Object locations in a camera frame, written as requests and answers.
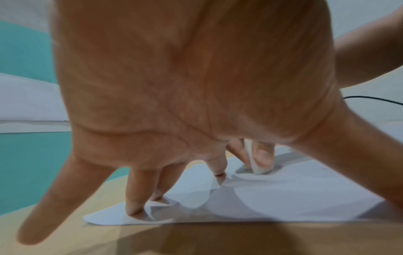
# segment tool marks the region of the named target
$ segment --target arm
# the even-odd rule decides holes
[[[335,41],[340,88],[357,85],[403,65],[403,6]]]

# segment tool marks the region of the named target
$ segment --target black cable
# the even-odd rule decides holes
[[[383,99],[383,98],[379,98],[379,97],[348,96],[348,97],[343,97],[343,98],[344,98],[344,99],[348,99],[348,98],[369,98],[369,99],[375,99],[375,100],[384,101],[384,102],[388,102],[388,103],[392,103],[392,104],[397,104],[397,105],[402,105],[402,106],[403,106],[403,103],[396,102],[396,101],[389,100],[389,99]]]

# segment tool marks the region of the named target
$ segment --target teal wall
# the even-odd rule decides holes
[[[49,35],[0,21],[0,73],[56,83]],[[0,134],[0,215],[39,202],[68,156],[70,137]],[[109,179],[127,173],[120,169]]]

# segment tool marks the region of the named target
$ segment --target finger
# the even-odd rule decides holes
[[[126,186],[127,215],[135,215],[143,210],[157,187],[160,173],[160,170],[130,169]]]
[[[158,200],[170,190],[185,170],[188,162],[171,164],[163,168],[158,185],[150,200]]]
[[[243,142],[240,139],[231,139],[227,144],[226,149],[234,154],[239,160],[241,160],[247,168],[251,168],[251,161],[249,155],[243,146]]]
[[[227,168],[227,157],[225,156],[225,152],[216,158],[205,160],[205,162],[215,176],[220,176],[225,173],[225,169]]]
[[[403,205],[403,145],[343,105],[292,147]]]
[[[272,169],[274,164],[275,144],[252,142],[252,156],[255,163],[265,169]]]
[[[17,240],[37,244],[46,239],[114,170],[70,154],[52,186],[23,222]]]

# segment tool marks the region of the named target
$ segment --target wooden table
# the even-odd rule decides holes
[[[0,217],[0,255],[403,254],[403,224],[396,223],[94,226],[82,220],[124,201],[126,180],[125,176],[104,183],[52,236],[35,246],[14,239],[32,207]]]

